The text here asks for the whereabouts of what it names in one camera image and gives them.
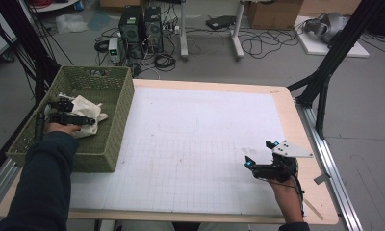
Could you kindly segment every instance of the plastic basket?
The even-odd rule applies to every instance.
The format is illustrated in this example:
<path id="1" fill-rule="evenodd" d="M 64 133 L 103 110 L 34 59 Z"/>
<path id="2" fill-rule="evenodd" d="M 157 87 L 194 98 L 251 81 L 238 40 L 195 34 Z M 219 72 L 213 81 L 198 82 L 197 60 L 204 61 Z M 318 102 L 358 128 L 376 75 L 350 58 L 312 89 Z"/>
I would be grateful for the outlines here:
<path id="1" fill-rule="evenodd" d="M 36 114 L 59 92 L 73 97 L 82 95 L 95 104 L 102 103 L 102 113 L 109 115 L 98 124 L 96 135 L 78 140 L 80 147 L 74 157 L 74 171 L 115 171 L 135 92 L 127 67 L 62 66 L 6 155 L 19 167 L 24 166 L 26 152 L 34 142 Z"/>

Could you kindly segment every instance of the floor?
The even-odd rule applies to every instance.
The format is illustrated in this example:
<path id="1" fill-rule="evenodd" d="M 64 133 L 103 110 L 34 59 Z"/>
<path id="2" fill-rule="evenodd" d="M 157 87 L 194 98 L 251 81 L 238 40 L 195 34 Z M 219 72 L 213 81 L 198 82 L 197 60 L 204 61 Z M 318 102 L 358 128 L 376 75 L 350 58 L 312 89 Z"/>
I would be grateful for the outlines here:
<path id="1" fill-rule="evenodd" d="M 54 13 L 76 12 L 65 9 Z M 95 10 L 78 14 L 90 22 L 94 19 Z M 189 19 L 187 23 L 205 28 L 204 20 Z M 99 31 L 87 30 L 54 37 L 74 64 L 95 65 L 94 39 L 103 31 L 116 27 L 118 21 L 109 19 L 106 23 L 100 26 Z M 324 58 L 306 55 L 298 44 L 283 46 L 261 60 L 246 54 L 244 59 L 236 62 L 235 51 L 226 34 L 188 34 L 188 39 L 191 53 L 188 61 L 180 59 L 177 46 L 175 69 L 159 71 L 160 79 L 288 86 L 313 73 Z M 346 58 L 335 72 L 328 92 L 324 134 L 363 229 L 385 230 L 385 53 L 362 40 L 360 43 L 370 57 Z M 385 50 L 384 42 L 370 40 L 370 43 Z M 57 50 L 55 47 L 59 64 L 69 64 Z M 159 78 L 152 70 L 139 77 Z M 296 90 L 293 97 L 300 94 L 301 90 Z M 33 104 L 19 62 L 0 61 L 0 148 Z M 68 222 L 69 230 L 91 230 L 92 227 L 93 220 Z M 337 225 L 312 225 L 311 229 L 347 230 L 347 227 L 340 219 Z M 277 230 L 277 225 L 251 225 L 251 230 Z"/>

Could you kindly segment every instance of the computer tower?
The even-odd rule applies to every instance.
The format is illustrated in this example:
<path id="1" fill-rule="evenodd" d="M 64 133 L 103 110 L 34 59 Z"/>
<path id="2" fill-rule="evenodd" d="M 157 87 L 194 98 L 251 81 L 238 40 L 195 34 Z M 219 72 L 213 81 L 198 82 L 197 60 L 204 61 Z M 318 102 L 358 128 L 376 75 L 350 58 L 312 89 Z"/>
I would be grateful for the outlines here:
<path id="1" fill-rule="evenodd" d="M 141 59 L 147 49 L 147 36 L 141 6 L 125 6 L 118 23 L 126 55 Z"/>
<path id="2" fill-rule="evenodd" d="M 163 32 L 162 18 L 160 7 L 148 7 L 145 9 L 144 22 L 147 37 L 149 38 L 148 46 L 155 52 L 163 52 Z"/>

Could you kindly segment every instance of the cardboard box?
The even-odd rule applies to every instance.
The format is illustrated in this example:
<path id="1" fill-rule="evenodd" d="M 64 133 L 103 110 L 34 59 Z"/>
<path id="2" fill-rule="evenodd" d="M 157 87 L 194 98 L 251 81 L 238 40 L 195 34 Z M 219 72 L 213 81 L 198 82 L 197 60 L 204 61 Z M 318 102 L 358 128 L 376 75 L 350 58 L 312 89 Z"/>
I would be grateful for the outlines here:
<path id="1" fill-rule="evenodd" d="M 100 0 L 103 8 L 123 8 L 126 5 L 144 6 L 145 0 Z"/>
<path id="2" fill-rule="evenodd" d="M 251 3 L 247 19 L 253 29 L 292 30 L 303 0 Z"/>
<path id="3" fill-rule="evenodd" d="M 361 0 L 304 0 L 300 9 L 302 16 L 319 16 L 321 13 L 338 12 L 352 15 Z"/>

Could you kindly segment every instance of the grid paper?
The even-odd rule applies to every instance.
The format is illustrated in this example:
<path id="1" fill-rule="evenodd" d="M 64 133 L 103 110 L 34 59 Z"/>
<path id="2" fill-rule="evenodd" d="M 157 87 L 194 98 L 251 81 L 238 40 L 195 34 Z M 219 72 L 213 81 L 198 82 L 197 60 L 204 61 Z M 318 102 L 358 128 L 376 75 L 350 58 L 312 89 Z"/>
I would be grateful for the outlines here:
<path id="1" fill-rule="evenodd" d="M 267 94 L 136 88 L 114 173 L 74 173 L 71 208 L 280 215 L 244 156 L 284 136 Z"/>

